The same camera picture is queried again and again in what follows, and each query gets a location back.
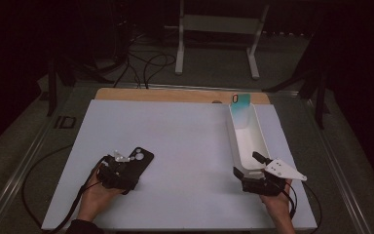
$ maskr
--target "black cable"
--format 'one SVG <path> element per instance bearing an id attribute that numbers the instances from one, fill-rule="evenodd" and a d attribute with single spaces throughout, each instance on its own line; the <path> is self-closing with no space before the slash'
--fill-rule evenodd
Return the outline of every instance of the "black cable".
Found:
<path id="1" fill-rule="evenodd" d="M 135 68 L 131 64 L 130 64 L 130 68 L 131 68 L 132 72 L 134 73 L 134 81 L 137 84 L 136 87 L 140 88 L 141 87 L 141 81 L 139 80 L 138 74 L 136 73 Z"/>
<path id="2" fill-rule="evenodd" d="M 291 199 L 290 195 L 284 191 L 283 188 L 281 188 L 278 184 L 276 184 L 275 182 L 269 180 L 269 179 L 266 179 L 266 181 L 270 182 L 271 184 L 273 184 L 275 187 L 277 187 L 280 192 L 289 200 L 290 202 L 290 205 L 291 205 L 291 209 L 290 209 L 290 219 L 293 219 L 294 217 L 294 214 L 296 213 L 296 207 L 294 205 L 294 202 L 293 202 L 293 199 Z"/>
<path id="3" fill-rule="evenodd" d="M 160 51 L 133 51 L 133 52 L 153 52 L 153 53 L 159 53 L 158 55 L 155 55 L 153 57 L 151 57 L 150 59 L 148 60 L 145 60 L 144 58 L 140 58 L 132 53 L 129 53 L 130 56 L 136 58 L 136 59 L 140 59 L 142 61 L 145 62 L 145 66 L 144 66 L 144 70 L 143 70 L 143 80 L 144 80 L 144 85 L 145 85 L 145 88 L 146 89 L 149 89 L 149 82 L 151 80 L 151 78 L 153 78 L 153 76 L 155 76 L 157 73 L 159 73 L 160 71 L 162 71 L 166 66 L 169 66 L 169 65 L 172 65 L 175 63 L 176 61 L 176 58 L 174 56 L 171 56 L 171 55 L 167 55 L 165 53 L 162 53 Z M 164 57 L 166 59 L 166 62 L 164 62 L 163 64 L 157 64 L 157 63 L 154 63 L 152 62 L 152 60 L 156 59 L 156 58 L 159 58 L 159 57 Z M 147 73 L 147 67 L 149 65 L 153 65 L 153 66 L 159 66 L 159 70 L 157 70 L 156 72 L 154 72 L 152 75 L 150 75 L 148 78 L 146 76 L 146 73 Z"/>
<path id="4" fill-rule="evenodd" d="M 144 66 L 144 71 L 143 71 L 143 73 L 142 73 L 142 74 L 143 74 L 142 77 L 144 78 L 145 89 L 149 89 L 149 87 L 148 87 L 148 83 L 150 82 L 150 79 L 151 79 L 153 76 L 155 76 L 157 73 L 159 73 L 160 71 L 162 71 L 162 70 L 166 67 L 165 65 L 162 65 L 162 66 L 160 67 L 160 69 L 158 69 L 156 72 L 154 72 L 152 75 L 150 75 L 150 77 L 146 78 L 146 72 L 147 72 L 147 67 L 148 67 L 148 65 L 151 64 L 151 61 L 152 61 L 153 59 L 158 58 L 158 57 L 162 57 L 162 56 L 164 56 L 164 57 L 166 58 L 166 62 L 165 62 L 165 64 L 166 64 L 167 61 L 168 61 L 166 55 L 156 55 L 156 56 L 154 56 L 154 57 L 151 57 L 151 58 L 148 60 L 148 62 L 145 64 L 145 66 Z"/>
<path id="5" fill-rule="evenodd" d="M 33 214 L 33 212 L 29 209 L 27 203 L 26 203 L 26 199 L 25 199 L 25 185 L 26 185 L 26 182 L 29 178 L 29 175 L 31 174 L 32 170 L 38 165 L 40 164 L 44 159 L 47 159 L 48 157 L 64 150 L 64 149 L 67 149 L 69 147 L 71 147 L 73 144 L 69 144 L 69 145 L 66 145 L 60 149 L 57 149 L 49 154 L 46 154 L 44 157 L 42 157 L 41 159 L 39 159 L 37 162 L 35 162 L 32 167 L 29 169 L 28 173 L 26 174 L 25 176 L 25 179 L 22 183 L 22 186 L 21 186 L 21 189 L 20 189 L 20 197 L 22 199 L 22 203 L 23 203 L 23 206 L 25 207 L 26 211 L 28 212 L 29 216 L 34 220 L 34 222 L 37 224 L 38 228 L 41 229 L 41 226 L 42 226 L 42 223 L 38 220 L 38 218 Z"/>
<path id="6" fill-rule="evenodd" d="M 127 64 L 126 68 L 121 73 L 121 75 L 117 78 L 117 80 L 114 82 L 114 85 L 112 86 L 113 88 L 117 87 L 118 82 L 120 82 L 120 80 L 124 77 L 124 75 L 126 74 L 127 70 L 129 69 L 129 66 L 130 66 L 130 58 L 129 58 L 129 56 L 127 56 L 126 64 Z"/>
<path id="7" fill-rule="evenodd" d="M 99 183 L 101 183 L 101 181 L 98 181 L 97 183 L 95 183 L 95 184 L 92 184 L 92 185 L 90 185 L 90 186 L 86 187 L 84 191 L 87 191 L 88 189 L 90 189 L 91 187 L 94 187 L 94 186 L 96 186 L 96 185 L 97 185 L 97 184 L 99 184 Z"/>
<path id="8" fill-rule="evenodd" d="M 311 232 L 311 234 L 313 234 L 316 231 L 318 231 L 318 229 L 320 228 L 320 225 L 321 225 L 321 219 L 322 219 L 321 204 L 320 204 L 320 201 L 318 200 L 318 196 L 315 194 L 314 190 L 311 187 L 309 187 L 306 182 L 302 181 L 302 183 L 303 183 L 303 185 L 305 185 L 309 189 L 309 191 L 312 193 L 312 195 L 314 195 L 316 201 L 318 202 L 318 211 L 319 211 L 320 217 L 318 218 L 318 227 L 313 232 Z"/>
<path id="9" fill-rule="evenodd" d="M 294 191 L 293 187 L 290 185 L 290 183 L 286 183 L 287 185 L 289 185 L 290 189 L 293 191 L 293 194 L 294 194 L 294 206 L 295 206 L 295 210 L 297 210 L 297 194 L 296 194 L 296 191 Z"/>
<path id="10" fill-rule="evenodd" d="M 62 227 L 65 226 L 65 224 L 69 221 L 69 218 L 72 217 L 72 215 L 74 214 L 74 211 L 75 209 L 77 208 L 78 206 L 78 203 L 80 202 L 81 200 L 81 196 L 82 194 L 89 188 L 87 187 L 87 183 L 88 181 L 90 181 L 90 178 L 91 176 L 93 175 L 93 173 L 95 172 L 95 170 L 98 168 L 99 164 L 106 158 L 106 156 L 102 157 L 95 165 L 95 167 L 93 167 L 93 169 L 91 170 L 91 173 L 90 175 L 87 177 L 87 180 L 85 181 L 85 183 L 81 186 L 80 190 L 78 191 L 77 193 L 77 196 L 74 200 L 74 202 L 72 203 L 71 205 L 71 208 L 69 209 L 69 212 L 68 214 L 66 215 L 66 217 L 63 219 L 63 221 L 59 224 L 58 227 L 56 227 L 54 230 L 50 231 L 50 232 L 45 232 L 47 234 L 54 234 L 54 233 L 57 233 L 60 229 L 62 229 Z"/>

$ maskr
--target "white table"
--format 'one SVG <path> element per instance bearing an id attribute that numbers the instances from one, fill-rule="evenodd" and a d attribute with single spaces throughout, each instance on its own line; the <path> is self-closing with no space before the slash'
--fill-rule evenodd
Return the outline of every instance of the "white table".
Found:
<path id="1" fill-rule="evenodd" d="M 274 107 L 265 107 L 270 109 L 261 120 L 266 130 L 282 133 L 280 125 L 271 126 L 279 122 Z M 274 228 L 258 196 L 242 192 L 240 181 L 233 175 L 228 115 L 226 104 L 93 100 L 42 228 L 54 229 L 62 221 L 79 187 L 103 155 L 112 154 L 115 149 L 130 154 L 137 146 L 151 151 L 155 158 L 136 188 L 116 199 L 108 211 L 97 217 L 94 222 L 100 228 L 154 231 Z M 279 151 L 288 151 L 283 137 L 278 137 L 281 142 L 271 143 Z M 283 160 L 294 166 L 291 155 Z M 292 184 L 298 196 L 294 226 L 315 228 L 302 184 L 298 181 Z"/>

